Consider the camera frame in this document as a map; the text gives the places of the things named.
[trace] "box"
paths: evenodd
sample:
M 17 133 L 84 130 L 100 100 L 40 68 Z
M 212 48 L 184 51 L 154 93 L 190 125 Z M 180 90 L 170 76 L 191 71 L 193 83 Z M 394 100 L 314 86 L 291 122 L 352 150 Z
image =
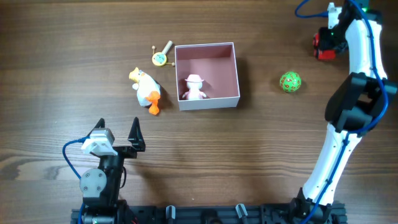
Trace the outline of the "box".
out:
M 236 107 L 240 98 L 233 43 L 195 44 L 175 46 L 175 73 L 180 110 Z M 202 100 L 185 100 L 189 74 L 203 80 Z

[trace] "black mounting base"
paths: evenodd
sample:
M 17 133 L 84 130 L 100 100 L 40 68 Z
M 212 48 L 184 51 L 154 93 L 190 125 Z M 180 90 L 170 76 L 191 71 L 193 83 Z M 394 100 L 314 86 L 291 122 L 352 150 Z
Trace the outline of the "black mounting base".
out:
M 139 220 L 139 224 L 168 224 L 165 208 L 155 206 L 131 206 Z M 213 210 L 223 224 L 242 224 L 238 218 L 235 206 L 230 207 L 176 207 L 174 224 L 202 224 L 202 214 Z M 289 204 L 265 204 L 260 206 L 247 206 L 249 224 L 299 224 L 301 219 L 294 218 L 293 222 L 287 221 Z M 77 224 L 79 210 L 72 210 L 71 224 Z M 345 205 L 334 203 L 329 219 L 325 223 L 308 222 L 307 224 L 347 224 Z

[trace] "green ball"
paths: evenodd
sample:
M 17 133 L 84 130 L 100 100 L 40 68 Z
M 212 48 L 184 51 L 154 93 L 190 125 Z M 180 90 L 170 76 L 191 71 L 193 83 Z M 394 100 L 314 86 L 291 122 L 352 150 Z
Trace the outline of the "green ball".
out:
M 287 72 L 280 78 L 279 85 L 288 93 L 296 91 L 301 86 L 300 75 L 295 72 Z

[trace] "plush toy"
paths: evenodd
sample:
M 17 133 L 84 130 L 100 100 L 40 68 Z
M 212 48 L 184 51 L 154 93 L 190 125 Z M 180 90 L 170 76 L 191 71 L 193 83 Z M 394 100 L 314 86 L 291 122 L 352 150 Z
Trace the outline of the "plush toy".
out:
M 186 98 L 187 100 L 201 100 L 203 97 L 207 97 L 204 92 L 200 91 L 204 80 L 199 75 L 191 74 L 185 81 L 187 81 L 189 91 L 184 93 L 182 98 Z
M 295 72 L 287 72 L 280 78 L 279 85 L 288 93 L 296 91 L 301 86 L 300 75 Z
M 157 104 L 160 99 L 160 85 L 150 75 L 138 68 L 130 72 L 129 78 L 135 82 L 132 88 L 137 90 L 139 104 L 144 107 L 151 105 L 149 112 L 157 115 L 159 113 Z

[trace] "wooden tabletop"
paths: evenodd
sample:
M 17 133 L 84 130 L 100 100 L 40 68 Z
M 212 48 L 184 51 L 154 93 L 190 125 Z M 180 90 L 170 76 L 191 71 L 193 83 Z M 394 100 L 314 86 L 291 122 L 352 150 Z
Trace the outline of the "wooden tabletop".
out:
M 13 2 L 20 4 L 0 4 L 1 223 L 69 222 L 82 194 L 62 146 L 100 118 L 119 146 L 140 119 L 147 150 L 125 161 L 120 191 L 130 205 L 287 203 L 311 174 L 325 139 L 325 106 L 349 61 L 348 53 L 332 62 L 313 57 L 313 35 L 327 20 L 297 19 L 299 0 Z M 383 64 L 397 81 L 398 3 L 371 5 L 384 15 Z M 327 6 L 311 1 L 302 13 Z M 179 111 L 175 69 L 150 60 L 151 46 L 168 40 L 234 42 L 238 107 Z M 165 90 L 158 116 L 138 104 L 128 79 L 135 67 Z M 304 81 L 296 93 L 278 86 L 287 71 Z M 349 223 L 398 222 L 397 115 L 395 102 L 340 179 L 335 200 L 346 204 Z M 81 174 L 98 165 L 80 145 L 67 154 Z

